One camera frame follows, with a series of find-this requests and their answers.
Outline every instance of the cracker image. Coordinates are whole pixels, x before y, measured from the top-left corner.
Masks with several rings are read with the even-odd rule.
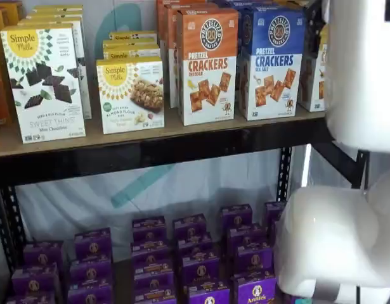
[[[281,98],[281,95],[282,95],[284,88],[285,88],[285,85],[278,80],[275,84],[273,92],[271,93],[271,98],[273,100],[275,100],[276,102],[278,102],[279,99]]]
[[[200,98],[200,92],[193,92],[190,93],[190,104],[192,106],[192,112],[196,112],[201,110],[202,107],[202,100]]]
[[[216,105],[219,98],[219,94],[220,94],[220,87],[218,87],[216,84],[213,84],[212,89],[210,91],[210,99],[208,99],[207,101],[211,105]]]
[[[221,74],[220,89],[223,92],[227,92],[228,85],[230,84],[230,79],[231,79],[231,75],[229,73],[223,72]]]
[[[293,71],[288,68],[288,72],[286,73],[285,81],[284,81],[285,87],[287,87],[288,89],[292,88],[292,84],[294,83],[295,76],[296,76],[296,71]]]
[[[158,113],[164,108],[164,93],[159,85],[140,79],[133,86],[131,101],[146,110]]]
[[[209,81],[207,79],[202,80],[198,83],[199,92],[200,92],[200,100],[209,99],[210,98],[210,88]]]
[[[256,88],[256,106],[266,105],[266,89],[265,87]]]

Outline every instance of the pretzelized logo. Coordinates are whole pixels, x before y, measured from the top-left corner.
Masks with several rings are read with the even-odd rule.
[[[200,29],[200,41],[206,50],[217,49],[222,38],[223,29],[216,19],[208,19],[203,23]]]
[[[284,16],[275,17],[269,29],[270,42],[273,46],[279,48],[283,46],[289,39],[290,23]]]

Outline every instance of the blue pretzel crackers box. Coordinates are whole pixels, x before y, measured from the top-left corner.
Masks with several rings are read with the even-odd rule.
[[[240,111],[247,120],[295,115],[305,23],[302,8],[286,2],[242,10]]]

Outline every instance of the orange pretzel crackers box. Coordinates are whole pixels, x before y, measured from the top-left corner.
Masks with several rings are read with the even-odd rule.
[[[165,5],[165,21],[166,21],[166,41],[167,41],[167,64],[164,65],[169,67],[164,73],[164,78],[169,83],[169,98],[171,108],[176,108],[178,106],[178,92],[176,87],[178,86],[178,67],[176,62],[176,15],[178,10],[183,10],[186,8],[218,8],[216,3],[190,3],[190,4],[167,4]]]
[[[238,12],[186,9],[177,15],[179,114],[184,125],[234,118]]]

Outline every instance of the granola bar image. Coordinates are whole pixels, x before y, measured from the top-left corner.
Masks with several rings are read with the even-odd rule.
[[[164,108],[162,88],[144,79],[137,80],[133,85],[130,100],[136,105],[154,113],[158,113]]]

